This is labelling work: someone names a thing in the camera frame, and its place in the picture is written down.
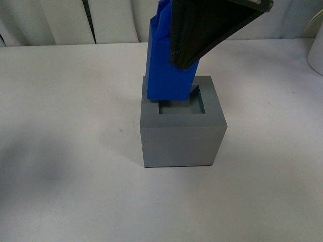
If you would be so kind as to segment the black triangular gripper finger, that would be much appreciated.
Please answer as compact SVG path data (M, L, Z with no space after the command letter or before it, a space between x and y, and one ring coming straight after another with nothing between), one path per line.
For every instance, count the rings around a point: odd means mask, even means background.
M273 1L172 1L170 65L190 68L273 5Z

